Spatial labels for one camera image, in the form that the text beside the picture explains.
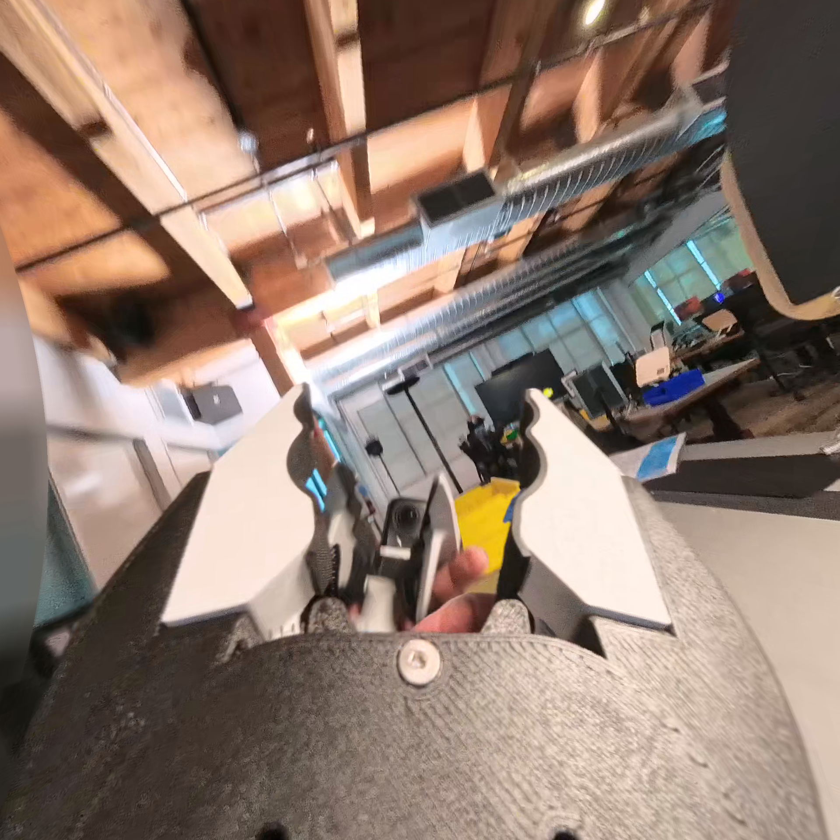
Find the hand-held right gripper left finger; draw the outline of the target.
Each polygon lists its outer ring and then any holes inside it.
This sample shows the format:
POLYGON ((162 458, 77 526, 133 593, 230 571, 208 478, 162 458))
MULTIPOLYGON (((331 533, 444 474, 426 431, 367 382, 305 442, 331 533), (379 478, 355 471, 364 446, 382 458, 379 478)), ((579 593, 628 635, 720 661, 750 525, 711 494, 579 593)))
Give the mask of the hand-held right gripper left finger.
POLYGON ((260 636, 302 632, 320 518, 308 384, 294 385, 214 465, 161 614, 165 627, 246 614, 260 636))

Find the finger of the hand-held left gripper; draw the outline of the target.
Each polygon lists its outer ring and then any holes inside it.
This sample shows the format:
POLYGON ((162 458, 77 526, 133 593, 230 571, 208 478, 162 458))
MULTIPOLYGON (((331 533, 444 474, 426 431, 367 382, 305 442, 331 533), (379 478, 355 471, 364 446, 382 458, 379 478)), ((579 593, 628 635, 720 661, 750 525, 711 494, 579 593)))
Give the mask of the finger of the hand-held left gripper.
POLYGON ((342 592, 349 585, 353 573, 357 543, 355 530, 361 515, 354 473, 342 462, 336 463, 329 474, 324 511, 332 555, 332 587, 342 592))
POLYGON ((418 539, 416 623, 420 623, 430 613, 438 570, 450 564, 461 550, 455 498, 444 475, 437 476, 430 488, 418 539))

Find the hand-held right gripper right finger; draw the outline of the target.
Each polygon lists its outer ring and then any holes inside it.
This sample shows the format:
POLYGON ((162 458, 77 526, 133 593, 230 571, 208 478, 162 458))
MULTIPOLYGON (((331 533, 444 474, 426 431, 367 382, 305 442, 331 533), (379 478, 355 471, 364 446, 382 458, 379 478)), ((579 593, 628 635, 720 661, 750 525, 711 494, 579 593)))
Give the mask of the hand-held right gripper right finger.
POLYGON ((608 455, 535 389, 523 397, 520 492, 500 568, 500 599, 518 600, 551 634, 605 618, 672 627, 631 489, 608 455))

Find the person's left hand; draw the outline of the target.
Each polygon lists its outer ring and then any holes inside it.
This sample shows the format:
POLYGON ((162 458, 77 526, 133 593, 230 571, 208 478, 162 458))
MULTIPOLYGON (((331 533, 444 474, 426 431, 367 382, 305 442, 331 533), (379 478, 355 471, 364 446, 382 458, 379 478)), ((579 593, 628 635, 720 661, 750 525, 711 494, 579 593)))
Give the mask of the person's left hand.
POLYGON ((482 548, 462 549, 442 565, 434 578, 431 612, 415 625, 420 634, 477 634, 488 618, 495 596, 472 591, 488 572, 489 560, 482 548))

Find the yellow bin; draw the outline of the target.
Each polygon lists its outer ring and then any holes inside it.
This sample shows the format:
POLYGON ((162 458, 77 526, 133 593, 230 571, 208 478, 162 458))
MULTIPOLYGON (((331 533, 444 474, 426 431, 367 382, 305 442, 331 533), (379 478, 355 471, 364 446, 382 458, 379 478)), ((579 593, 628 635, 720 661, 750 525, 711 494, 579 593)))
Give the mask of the yellow bin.
POLYGON ((513 502, 520 491, 514 479, 492 478, 455 500, 464 547, 481 548, 488 558, 487 572, 472 586, 477 593, 495 593, 511 528, 513 502))

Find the printed paper sheets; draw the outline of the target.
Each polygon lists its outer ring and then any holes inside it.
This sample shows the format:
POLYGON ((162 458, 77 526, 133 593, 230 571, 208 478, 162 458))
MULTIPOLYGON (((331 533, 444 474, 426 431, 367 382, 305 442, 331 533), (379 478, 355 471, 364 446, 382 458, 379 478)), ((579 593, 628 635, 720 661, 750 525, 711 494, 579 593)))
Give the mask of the printed paper sheets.
POLYGON ((686 446, 686 433, 614 453, 610 460, 624 477, 647 483, 674 475, 686 446))

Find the black pole stand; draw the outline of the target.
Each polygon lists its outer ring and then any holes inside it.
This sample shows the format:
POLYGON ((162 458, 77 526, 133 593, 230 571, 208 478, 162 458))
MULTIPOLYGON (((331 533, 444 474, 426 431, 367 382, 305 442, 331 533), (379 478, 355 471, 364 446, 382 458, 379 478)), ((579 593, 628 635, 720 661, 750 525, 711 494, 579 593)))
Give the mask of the black pole stand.
POLYGON ((387 394, 388 396, 404 395, 406 397, 410 407, 412 408, 414 414, 416 415, 416 418, 417 418, 418 422, 421 424, 426 436, 428 437, 428 439, 430 441, 430 444, 434 448, 434 451, 437 454, 437 457, 440 460, 441 465, 443 466, 446 474, 450 478, 450 482, 451 482, 452 486, 454 487, 454 489, 456 491, 456 494, 460 495, 460 494, 463 493, 464 489, 461 486, 461 484, 460 484, 460 482, 459 482, 459 480, 456 476, 456 473, 454 472, 451 465, 449 464, 449 461, 448 461, 447 457, 445 456, 444 451, 441 448, 440 444, 438 443, 438 440, 437 440, 432 428, 428 424, 424 414, 422 413, 419 405, 415 401, 414 396, 412 394, 412 389, 417 385, 417 383, 419 383, 419 375, 418 374, 411 374, 411 375, 409 375, 407 377, 404 377, 401 380, 395 382, 394 384, 387 386, 385 388, 385 394, 387 394))

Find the small blue bin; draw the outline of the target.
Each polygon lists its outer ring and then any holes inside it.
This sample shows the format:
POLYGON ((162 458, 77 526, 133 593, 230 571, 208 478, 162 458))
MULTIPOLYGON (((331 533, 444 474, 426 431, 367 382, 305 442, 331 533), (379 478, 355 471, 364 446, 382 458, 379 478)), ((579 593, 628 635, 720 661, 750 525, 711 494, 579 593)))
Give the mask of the small blue bin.
POLYGON ((682 371, 665 381, 646 386, 642 391, 643 404, 649 407, 668 405, 699 390, 704 384, 704 373, 700 369, 682 371))

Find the beige chair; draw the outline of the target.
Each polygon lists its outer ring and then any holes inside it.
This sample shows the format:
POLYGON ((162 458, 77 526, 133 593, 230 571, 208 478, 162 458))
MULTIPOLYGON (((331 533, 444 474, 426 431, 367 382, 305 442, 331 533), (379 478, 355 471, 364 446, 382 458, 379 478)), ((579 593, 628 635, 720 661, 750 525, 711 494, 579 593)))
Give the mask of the beige chair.
POLYGON ((674 370, 675 359, 668 345, 640 355, 634 363, 636 385, 640 389, 668 380, 674 370))

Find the dark curved panel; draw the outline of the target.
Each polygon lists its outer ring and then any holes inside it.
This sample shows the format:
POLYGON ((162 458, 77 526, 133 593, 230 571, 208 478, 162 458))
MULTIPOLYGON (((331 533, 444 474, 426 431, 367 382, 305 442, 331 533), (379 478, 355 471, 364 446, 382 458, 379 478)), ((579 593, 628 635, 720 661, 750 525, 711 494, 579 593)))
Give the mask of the dark curved panel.
POLYGON ((721 183, 769 304, 839 313, 839 2, 736 2, 721 183))

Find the black wall screen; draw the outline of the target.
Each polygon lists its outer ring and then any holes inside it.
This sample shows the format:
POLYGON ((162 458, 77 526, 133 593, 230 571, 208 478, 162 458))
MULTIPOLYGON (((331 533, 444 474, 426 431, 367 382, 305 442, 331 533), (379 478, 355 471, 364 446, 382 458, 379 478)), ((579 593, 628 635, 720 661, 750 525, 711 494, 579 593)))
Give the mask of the black wall screen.
POLYGON ((475 390, 492 426, 500 432, 520 421, 528 390, 537 390, 550 400, 564 399, 568 392, 563 378, 558 361, 546 349, 511 362, 477 384, 475 390))

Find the round metal air duct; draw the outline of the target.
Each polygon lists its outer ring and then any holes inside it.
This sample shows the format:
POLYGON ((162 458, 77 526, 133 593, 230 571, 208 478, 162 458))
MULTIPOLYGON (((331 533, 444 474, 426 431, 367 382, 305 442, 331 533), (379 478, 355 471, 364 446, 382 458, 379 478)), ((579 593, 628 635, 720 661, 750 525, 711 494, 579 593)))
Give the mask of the round metal air duct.
POLYGON ((328 397, 350 393, 556 291, 597 285, 627 266, 623 254, 594 251, 523 260, 324 354, 310 365, 309 381, 328 397))

